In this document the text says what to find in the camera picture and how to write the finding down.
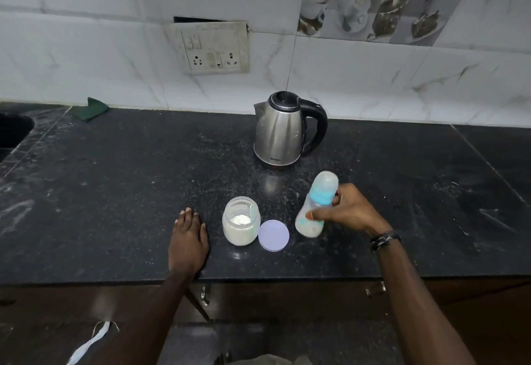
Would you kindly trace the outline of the steel electric kettle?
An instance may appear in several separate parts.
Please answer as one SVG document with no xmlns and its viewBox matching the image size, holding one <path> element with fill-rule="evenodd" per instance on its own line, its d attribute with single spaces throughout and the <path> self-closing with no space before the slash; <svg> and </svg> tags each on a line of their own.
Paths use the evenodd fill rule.
<svg viewBox="0 0 531 365">
<path fill-rule="evenodd" d="M 257 119 L 254 153 L 274 167 L 289 167 L 314 151 L 328 129 L 324 108 L 288 91 L 254 105 Z"/>
</svg>

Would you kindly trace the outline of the person's right hand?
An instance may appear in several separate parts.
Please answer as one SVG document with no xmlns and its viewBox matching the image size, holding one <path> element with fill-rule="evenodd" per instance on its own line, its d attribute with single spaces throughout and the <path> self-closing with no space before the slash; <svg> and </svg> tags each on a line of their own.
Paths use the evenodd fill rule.
<svg viewBox="0 0 531 365">
<path fill-rule="evenodd" d="M 369 203 L 352 183 L 338 185 L 331 207 L 343 208 L 344 221 L 333 221 L 355 231 L 365 232 L 374 238 L 393 230 L 392 226 Z"/>
</svg>

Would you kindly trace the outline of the person's left forearm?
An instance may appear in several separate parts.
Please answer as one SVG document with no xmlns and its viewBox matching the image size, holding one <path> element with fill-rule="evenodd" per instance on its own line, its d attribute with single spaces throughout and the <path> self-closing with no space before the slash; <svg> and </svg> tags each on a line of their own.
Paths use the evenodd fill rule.
<svg viewBox="0 0 531 365">
<path fill-rule="evenodd" d="M 172 270 L 140 315 L 130 319 L 81 365 L 157 365 L 169 329 L 194 274 Z"/>
</svg>

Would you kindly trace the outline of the lilac round jar lid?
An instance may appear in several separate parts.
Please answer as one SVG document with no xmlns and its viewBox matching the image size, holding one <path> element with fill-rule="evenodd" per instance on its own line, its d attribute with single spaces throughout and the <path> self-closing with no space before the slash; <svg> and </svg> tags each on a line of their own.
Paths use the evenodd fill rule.
<svg viewBox="0 0 531 365">
<path fill-rule="evenodd" d="M 271 219 L 261 224 L 257 237 L 262 248 L 269 252 L 279 252 L 289 242 L 289 230 L 283 222 Z"/>
</svg>

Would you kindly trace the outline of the white milk powder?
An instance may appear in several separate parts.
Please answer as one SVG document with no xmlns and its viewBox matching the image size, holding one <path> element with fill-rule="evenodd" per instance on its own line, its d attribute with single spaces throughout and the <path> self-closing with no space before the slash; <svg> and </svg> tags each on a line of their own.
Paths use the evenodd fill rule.
<svg viewBox="0 0 531 365">
<path fill-rule="evenodd" d="M 231 218 L 224 216 L 222 228 L 225 238 L 232 245 L 243 247 L 251 244 L 257 238 L 260 222 L 250 222 L 246 214 L 237 214 Z"/>
</svg>

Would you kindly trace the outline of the clear blue baby bottle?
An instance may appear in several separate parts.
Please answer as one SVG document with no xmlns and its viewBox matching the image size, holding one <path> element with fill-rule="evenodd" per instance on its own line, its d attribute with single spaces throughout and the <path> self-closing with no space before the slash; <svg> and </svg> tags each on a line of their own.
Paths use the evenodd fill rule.
<svg viewBox="0 0 531 365">
<path fill-rule="evenodd" d="M 310 221 L 306 214 L 318 208 L 331 207 L 338 185 L 338 177 L 333 172 L 323 171 L 315 177 L 295 219 L 295 228 L 299 234 L 313 239 L 322 233 L 324 221 Z"/>
</svg>

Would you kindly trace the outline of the white wall socket board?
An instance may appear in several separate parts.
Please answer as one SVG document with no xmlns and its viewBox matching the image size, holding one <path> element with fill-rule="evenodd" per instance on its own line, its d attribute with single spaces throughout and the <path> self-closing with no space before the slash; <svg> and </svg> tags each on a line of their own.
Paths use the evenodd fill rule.
<svg viewBox="0 0 531 365">
<path fill-rule="evenodd" d="M 188 75 L 249 73 L 246 21 L 172 23 L 167 35 Z"/>
</svg>

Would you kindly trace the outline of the dark brown base cabinet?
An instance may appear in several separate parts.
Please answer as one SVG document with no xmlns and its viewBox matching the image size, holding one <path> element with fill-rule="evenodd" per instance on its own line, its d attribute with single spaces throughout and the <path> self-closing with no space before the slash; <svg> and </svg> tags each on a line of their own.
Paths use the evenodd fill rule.
<svg viewBox="0 0 531 365">
<path fill-rule="evenodd" d="M 271 320 L 383 320 L 388 293 L 369 299 L 369 281 L 195 282 L 176 324 Z M 531 278 L 425 279 L 434 300 L 478 363 L 531 365 Z M 204 306 L 203 285 L 211 285 Z M 136 315 L 158 285 L 73 285 L 0 288 L 0 328 L 61 322 L 115 321 Z"/>
</svg>

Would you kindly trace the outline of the person's left hand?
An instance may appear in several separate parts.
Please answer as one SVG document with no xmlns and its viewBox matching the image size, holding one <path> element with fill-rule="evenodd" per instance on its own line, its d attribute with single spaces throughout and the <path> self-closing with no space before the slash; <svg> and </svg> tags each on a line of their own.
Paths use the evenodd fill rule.
<svg viewBox="0 0 531 365">
<path fill-rule="evenodd" d="M 170 273 L 195 276 L 204 266 L 210 248 L 202 248 L 200 243 L 199 213 L 187 207 L 176 219 L 168 248 Z"/>
</svg>

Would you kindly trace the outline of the kitchen sink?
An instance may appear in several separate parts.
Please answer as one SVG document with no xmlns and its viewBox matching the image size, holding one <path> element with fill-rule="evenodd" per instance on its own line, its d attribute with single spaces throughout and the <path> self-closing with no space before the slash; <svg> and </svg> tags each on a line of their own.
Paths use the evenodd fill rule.
<svg viewBox="0 0 531 365">
<path fill-rule="evenodd" d="M 27 116 L 0 112 L 0 162 L 32 131 L 35 123 Z"/>
</svg>

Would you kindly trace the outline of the green scrub pad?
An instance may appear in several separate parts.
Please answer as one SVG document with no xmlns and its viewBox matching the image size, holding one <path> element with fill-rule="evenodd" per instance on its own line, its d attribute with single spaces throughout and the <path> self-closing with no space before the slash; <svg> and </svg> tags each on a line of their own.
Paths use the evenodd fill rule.
<svg viewBox="0 0 531 365">
<path fill-rule="evenodd" d="M 88 98 L 86 106 L 73 106 L 69 112 L 80 120 L 91 121 L 109 110 L 110 107 L 107 104 L 94 98 Z"/>
</svg>

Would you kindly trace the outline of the person's right forearm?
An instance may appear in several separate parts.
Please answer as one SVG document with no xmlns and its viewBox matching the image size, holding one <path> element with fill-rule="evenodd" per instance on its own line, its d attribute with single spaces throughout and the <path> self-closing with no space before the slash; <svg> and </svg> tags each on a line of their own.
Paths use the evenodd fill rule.
<svg viewBox="0 0 531 365">
<path fill-rule="evenodd" d="M 400 347 L 408 365 L 476 365 L 452 324 L 438 306 L 408 258 L 398 235 L 373 241 Z"/>
</svg>

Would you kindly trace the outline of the glass jar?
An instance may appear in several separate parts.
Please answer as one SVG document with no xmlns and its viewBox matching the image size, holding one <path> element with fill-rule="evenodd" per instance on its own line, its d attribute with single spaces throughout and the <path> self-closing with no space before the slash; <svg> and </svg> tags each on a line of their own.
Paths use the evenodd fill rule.
<svg viewBox="0 0 531 365">
<path fill-rule="evenodd" d="M 261 214 L 254 200 L 237 196 L 227 203 L 222 215 L 222 228 L 231 244 L 240 247 L 251 244 L 260 226 Z"/>
</svg>

